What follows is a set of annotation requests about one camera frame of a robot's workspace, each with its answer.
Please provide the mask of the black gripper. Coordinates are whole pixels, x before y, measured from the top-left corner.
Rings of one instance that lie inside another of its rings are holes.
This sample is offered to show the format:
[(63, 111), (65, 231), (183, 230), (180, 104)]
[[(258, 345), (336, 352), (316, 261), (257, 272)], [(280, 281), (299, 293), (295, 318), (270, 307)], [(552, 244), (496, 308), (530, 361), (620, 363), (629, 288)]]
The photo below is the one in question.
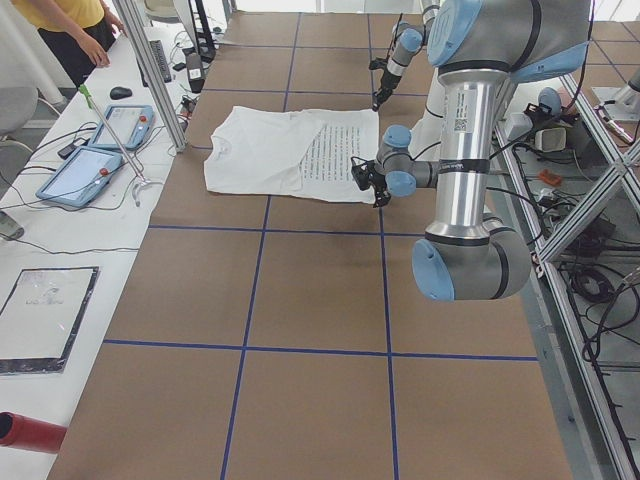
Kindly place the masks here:
[(375, 58), (370, 61), (369, 69), (371, 71), (383, 71), (382, 77), (380, 79), (379, 89), (372, 97), (372, 110), (378, 111), (381, 107), (381, 103), (385, 103), (398, 86), (403, 76), (403, 65), (398, 63), (393, 58), (390, 58), (388, 60)]
[(352, 156), (351, 174), (361, 191), (366, 191), (370, 187), (374, 191), (374, 208), (382, 208), (390, 202), (390, 193), (387, 190), (386, 178), (376, 170), (374, 160), (365, 160), (361, 157)]

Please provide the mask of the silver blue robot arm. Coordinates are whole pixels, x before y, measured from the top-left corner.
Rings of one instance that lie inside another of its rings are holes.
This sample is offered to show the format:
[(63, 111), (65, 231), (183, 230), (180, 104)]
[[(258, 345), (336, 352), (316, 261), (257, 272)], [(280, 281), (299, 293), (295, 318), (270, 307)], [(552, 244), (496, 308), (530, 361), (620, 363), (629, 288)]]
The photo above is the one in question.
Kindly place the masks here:
[(398, 87), (412, 59), (429, 44), (431, 30), (441, 7), (440, 1), (421, 1), (422, 24), (412, 25), (399, 18), (384, 58), (369, 63), (370, 71), (382, 71), (380, 84), (373, 94), (372, 110), (377, 112)]
[(590, 11), (586, 1), (426, 1), (422, 25), (399, 23), (391, 53), (371, 62), (382, 71), (375, 106), (391, 96), (419, 52), (444, 90), (437, 161), (412, 155), (410, 130), (394, 125), (374, 159), (351, 167), (358, 187), (372, 190), (379, 207), (419, 188), (435, 190), (434, 219), (412, 252), (425, 297), (500, 299), (527, 282), (525, 240), (485, 206), (499, 92), (578, 69), (587, 55)]

